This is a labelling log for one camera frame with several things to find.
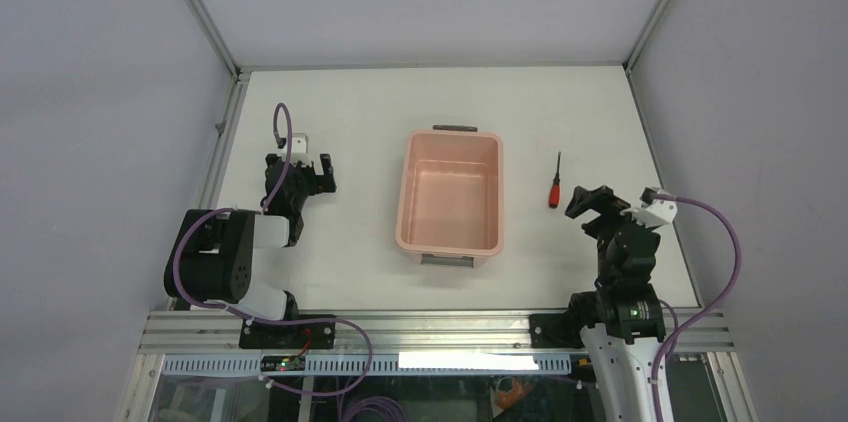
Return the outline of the red black screwdriver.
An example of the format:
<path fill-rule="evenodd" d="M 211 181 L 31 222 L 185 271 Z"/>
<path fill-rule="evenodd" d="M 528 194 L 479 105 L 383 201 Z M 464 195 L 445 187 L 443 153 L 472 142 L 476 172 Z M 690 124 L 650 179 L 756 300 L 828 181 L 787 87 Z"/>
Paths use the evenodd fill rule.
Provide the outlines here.
<path fill-rule="evenodd" d="M 548 207 L 551 209 L 556 209 L 559 206 L 561 200 L 561 152 L 557 152 L 557 160 L 556 160 L 556 168 L 554 172 L 554 176 L 552 179 L 551 188 L 548 195 Z"/>

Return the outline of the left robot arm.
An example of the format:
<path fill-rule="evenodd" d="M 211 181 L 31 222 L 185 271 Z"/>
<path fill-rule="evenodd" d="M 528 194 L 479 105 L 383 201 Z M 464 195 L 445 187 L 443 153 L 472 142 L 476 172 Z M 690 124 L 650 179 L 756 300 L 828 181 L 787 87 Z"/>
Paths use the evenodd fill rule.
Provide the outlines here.
<path fill-rule="evenodd" d="M 264 212 L 187 211 L 171 254 L 178 262 L 169 261 L 164 272 L 167 294 L 201 308 L 234 311 L 263 323 L 262 334 L 275 347 L 294 345 L 301 334 L 296 299 L 254 273 L 254 252 L 296 246 L 307 199 L 337 190 L 331 155 L 322 153 L 318 161 L 320 171 L 309 158 L 286 165 L 283 157 L 267 155 L 265 189 L 271 203 Z"/>

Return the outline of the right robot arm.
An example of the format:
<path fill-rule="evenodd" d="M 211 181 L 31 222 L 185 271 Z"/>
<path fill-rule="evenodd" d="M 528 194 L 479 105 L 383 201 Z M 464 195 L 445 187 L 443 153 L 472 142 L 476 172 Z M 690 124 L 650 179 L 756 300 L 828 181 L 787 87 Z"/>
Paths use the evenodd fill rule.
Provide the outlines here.
<path fill-rule="evenodd" d="M 598 273 L 591 292 L 575 294 L 564 321 L 566 338 L 584 347 L 609 421 L 659 421 L 669 407 L 660 350 L 667 340 L 662 304 L 651 283 L 658 228 L 671 224 L 677 205 L 648 187 L 637 207 L 601 186 L 577 186 L 565 214 L 575 219 L 594 211 L 583 224 L 596 242 Z"/>

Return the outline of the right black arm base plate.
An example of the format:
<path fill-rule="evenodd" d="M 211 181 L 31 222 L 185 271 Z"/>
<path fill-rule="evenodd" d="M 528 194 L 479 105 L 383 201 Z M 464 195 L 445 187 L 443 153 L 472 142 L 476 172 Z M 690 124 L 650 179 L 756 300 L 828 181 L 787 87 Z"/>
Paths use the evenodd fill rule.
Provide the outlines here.
<path fill-rule="evenodd" d="M 556 314 L 534 313 L 528 317 L 531 346 L 534 349 L 583 349 L 581 330 L 593 328 L 596 317 L 570 311 Z"/>

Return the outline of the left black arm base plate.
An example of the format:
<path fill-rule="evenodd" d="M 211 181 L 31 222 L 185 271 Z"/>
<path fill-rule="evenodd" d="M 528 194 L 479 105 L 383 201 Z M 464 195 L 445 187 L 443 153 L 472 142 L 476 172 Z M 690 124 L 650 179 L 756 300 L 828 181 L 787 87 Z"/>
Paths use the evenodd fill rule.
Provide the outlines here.
<path fill-rule="evenodd" d="M 336 324 L 332 314 L 303 315 L 289 326 L 242 324 L 238 347 L 248 350 L 326 350 L 335 344 Z"/>

